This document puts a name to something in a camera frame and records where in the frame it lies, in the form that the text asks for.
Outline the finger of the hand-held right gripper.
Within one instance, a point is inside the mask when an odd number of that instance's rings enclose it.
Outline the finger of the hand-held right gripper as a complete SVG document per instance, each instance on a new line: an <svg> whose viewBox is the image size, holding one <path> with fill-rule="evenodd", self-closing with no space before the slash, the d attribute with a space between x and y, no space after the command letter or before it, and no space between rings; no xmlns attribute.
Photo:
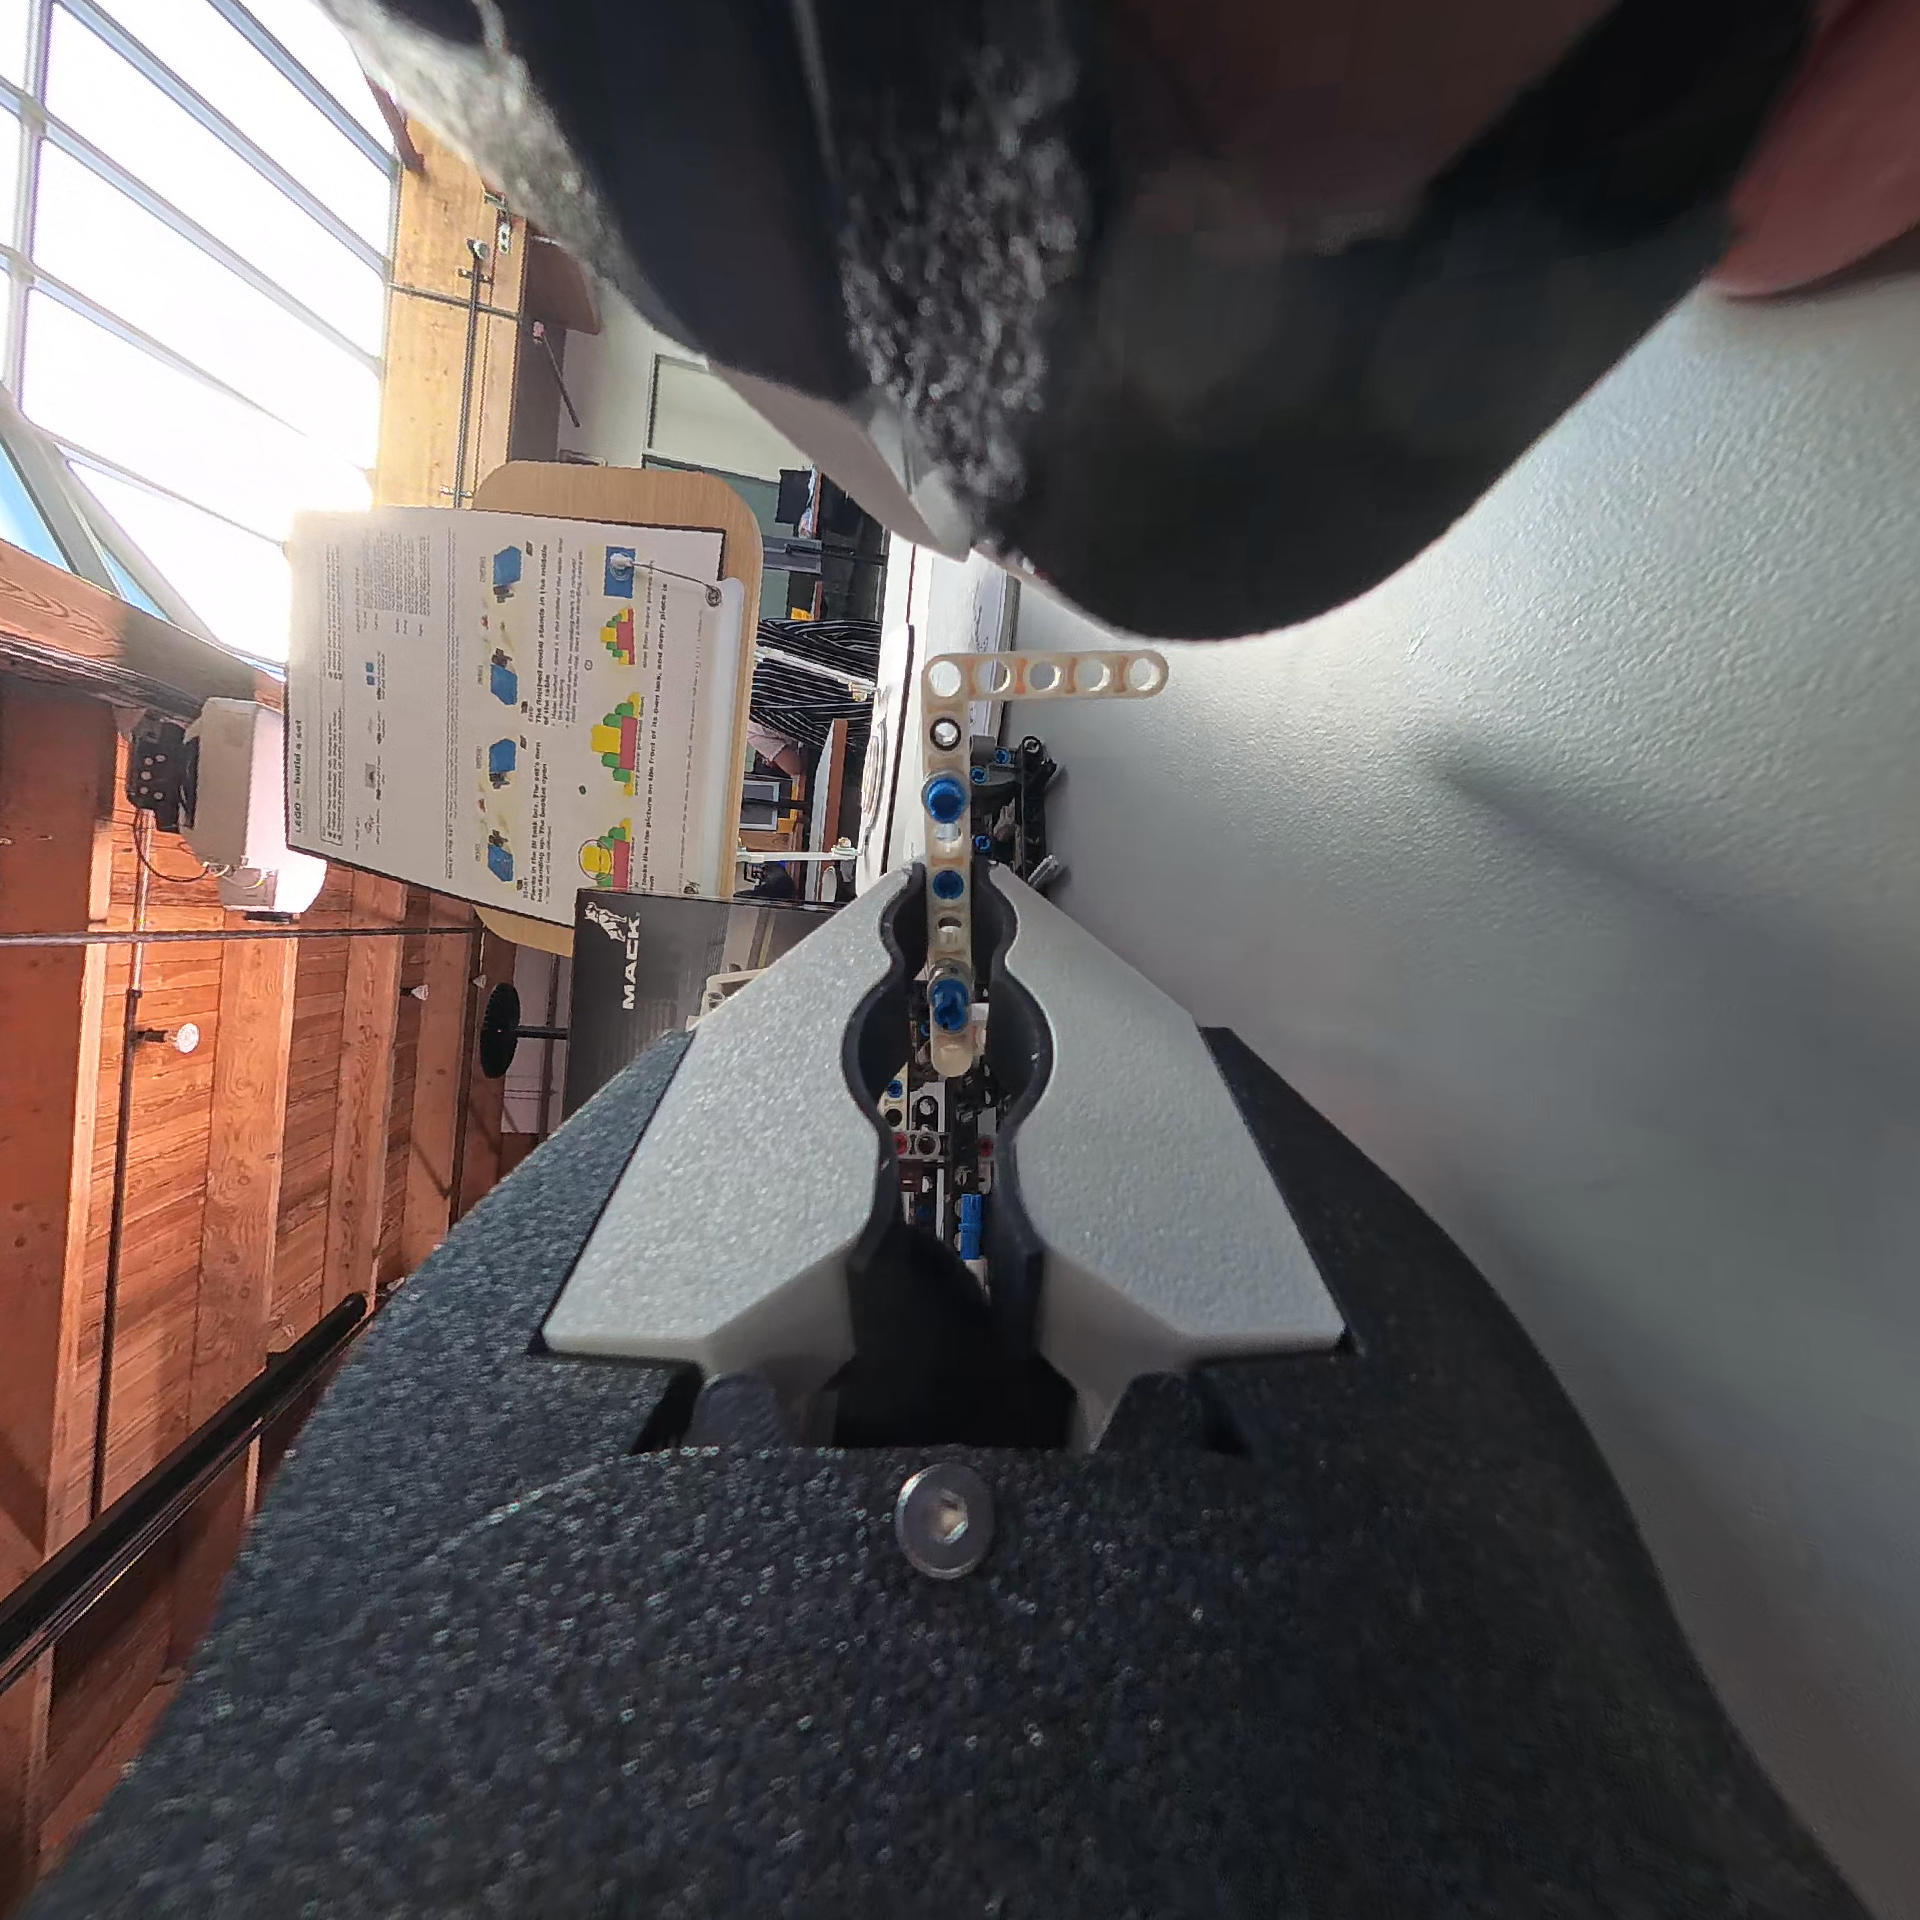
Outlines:
<svg viewBox="0 0 1920 1920"><path fill-rule="evenodd" d="M951 562L975 550L975 513L890 397L834 402L727 365L715 376L890 533Z"/></svg>
<svg viewBox="0 0 1920 1920"><path fill-rule="evenodd" d="M590 275L606 209L546 80L528 60L534 3L323 3L363 67L407 116L498 187Z"/></svg>

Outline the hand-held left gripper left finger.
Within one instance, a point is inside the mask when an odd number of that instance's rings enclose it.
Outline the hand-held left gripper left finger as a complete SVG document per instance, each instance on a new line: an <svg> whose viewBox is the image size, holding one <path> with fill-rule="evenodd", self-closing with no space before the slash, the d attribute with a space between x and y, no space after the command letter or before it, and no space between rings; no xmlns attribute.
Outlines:
<svg viewBox="0 0 1920 1920"><path fill-rule="evenodd" d="M875 1092L855 1016L897 976L878 878L722 998L687 1047L543 1318L561 1356L702 1374L837 1374L855 1356L850 1259L875 1216Z"/></svg>

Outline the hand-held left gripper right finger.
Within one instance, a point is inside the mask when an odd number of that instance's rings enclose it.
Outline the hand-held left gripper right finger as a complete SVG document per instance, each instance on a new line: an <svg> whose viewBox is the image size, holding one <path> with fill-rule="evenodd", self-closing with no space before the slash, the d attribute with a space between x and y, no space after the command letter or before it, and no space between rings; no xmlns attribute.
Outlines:
<svg viewBox="0 0 1920 1920"><path fill-rule="evenodd" d="M1000 950L1043 1043L1000 1150L1037 1231L1037 1354L1088 1452L1138 1375L1327 1354L1346 1321L1195 1022L1017 877Z"/></svg>

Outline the white lego beam assembly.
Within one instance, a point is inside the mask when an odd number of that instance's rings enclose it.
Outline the white lego beam assembly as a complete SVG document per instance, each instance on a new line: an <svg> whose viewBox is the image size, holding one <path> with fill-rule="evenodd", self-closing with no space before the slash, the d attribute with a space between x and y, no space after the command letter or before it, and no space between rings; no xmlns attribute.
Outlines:
<svg viewBox="0 0 1920 1920"><path fill-rule="evenodd" d="M1167 685L1154 651L930 655L918 674L917 760L923 809L925 958L906 989L906 1054L875 1116L900 1160L900 1211L987 1280L997 1123L1007 1105L987 1067L991 960L976 958L981 883L1007 867L975 854L975 707L995 701L1148 701Z"/></svg>

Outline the lego truck set box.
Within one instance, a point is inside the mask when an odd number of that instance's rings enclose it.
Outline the lego truck set box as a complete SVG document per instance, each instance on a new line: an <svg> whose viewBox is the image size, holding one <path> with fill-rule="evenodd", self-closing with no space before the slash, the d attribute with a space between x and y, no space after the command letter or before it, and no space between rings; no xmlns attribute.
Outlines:
<svg viewBox="0 0 1920 1920"><path fill-rule="evenodd" d="M834 905L582 888L573 900L564 1116L647 1047L699 1025Z"/></svg>

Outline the black lego chassis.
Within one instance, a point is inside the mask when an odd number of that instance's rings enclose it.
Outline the black lego chassis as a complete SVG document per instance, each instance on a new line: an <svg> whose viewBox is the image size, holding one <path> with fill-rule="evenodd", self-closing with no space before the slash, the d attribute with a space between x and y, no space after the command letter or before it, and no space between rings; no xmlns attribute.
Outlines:
<svg viewBox="0 0 1920 1920"><path fill-rule="evenodd" d="M984 735L971 736L971 840L975 854L1007 867L1042 896L1065 878L1065 867L1049 849L1043 800L1061 776L1043 740L1026 735L1017 746L1000 746Z"/></svg>

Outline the person's right hand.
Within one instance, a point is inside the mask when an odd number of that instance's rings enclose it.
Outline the person's right hand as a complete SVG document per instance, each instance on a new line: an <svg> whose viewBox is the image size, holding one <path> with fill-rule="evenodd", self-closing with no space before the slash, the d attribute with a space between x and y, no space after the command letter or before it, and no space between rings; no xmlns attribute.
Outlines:
<svg viewBox="0 0 1920 1920"><path fill-rule="evenodd" d="M1917 3L1819 3L1813 49L1730 198L1724 299L1813 290L1917 227Z"/></svg>

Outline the instruction sheet on stand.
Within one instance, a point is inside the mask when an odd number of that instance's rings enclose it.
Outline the instruction sheet on stand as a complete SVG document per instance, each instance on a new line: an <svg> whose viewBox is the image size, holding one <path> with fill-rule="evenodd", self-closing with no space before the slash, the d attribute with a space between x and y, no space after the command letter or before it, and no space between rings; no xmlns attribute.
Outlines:
<svg viewBox="0 0 1920 1920"><path fill-rule="evenodd" d="M448 888L557 958L582 888L730 900L760 527L715 477L506 462L438 511Z"/></svg>

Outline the black striped office chair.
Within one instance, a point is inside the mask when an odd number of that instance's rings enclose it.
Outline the black striped office chair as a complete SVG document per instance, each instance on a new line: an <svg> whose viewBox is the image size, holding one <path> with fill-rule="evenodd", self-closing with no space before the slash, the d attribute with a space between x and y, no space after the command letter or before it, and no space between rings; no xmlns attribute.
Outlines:
<svg viewBox="0 0 1920 1920"><path fill-rule="evenodd" d="M830 723L870 731L882 629L875 620L760 620L751 723L820 746Z"/></svg>

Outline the large paned window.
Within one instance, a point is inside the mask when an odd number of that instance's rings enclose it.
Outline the large paned window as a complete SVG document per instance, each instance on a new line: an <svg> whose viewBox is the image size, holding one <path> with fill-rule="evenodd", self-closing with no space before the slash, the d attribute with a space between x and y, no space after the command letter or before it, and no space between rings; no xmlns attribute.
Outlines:
<svg viewBox="0 0 1920 1920"><path fill-rule="evenodd" d="M3 540L284 663L371 503L395 131L319 3L3 3Z"/></svg>

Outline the printed instruction sheet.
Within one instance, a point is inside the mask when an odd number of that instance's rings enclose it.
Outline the printed instruction sheet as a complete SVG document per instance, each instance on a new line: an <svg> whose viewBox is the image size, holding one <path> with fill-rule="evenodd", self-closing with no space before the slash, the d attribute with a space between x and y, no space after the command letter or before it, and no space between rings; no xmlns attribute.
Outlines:
<svg viewBox="0 0 1920 1920"><path fill-rule="evenodd" d="M392 509L286 540L286 845L572 927L721 896L746 595L722 533Z"/></svg>

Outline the white wall box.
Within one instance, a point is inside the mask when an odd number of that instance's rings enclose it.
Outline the white wall box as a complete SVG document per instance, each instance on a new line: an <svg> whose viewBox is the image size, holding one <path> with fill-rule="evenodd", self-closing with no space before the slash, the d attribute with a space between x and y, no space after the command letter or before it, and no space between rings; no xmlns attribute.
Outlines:
<svg viewBox="0 0 1920 1920"><path fill-rule="evenodd" d="M256 701L206 701L182 735L191 785L178 821L215 874L223 911L295 919L323 888L323 863L286 849L284 717Z"/></svg>

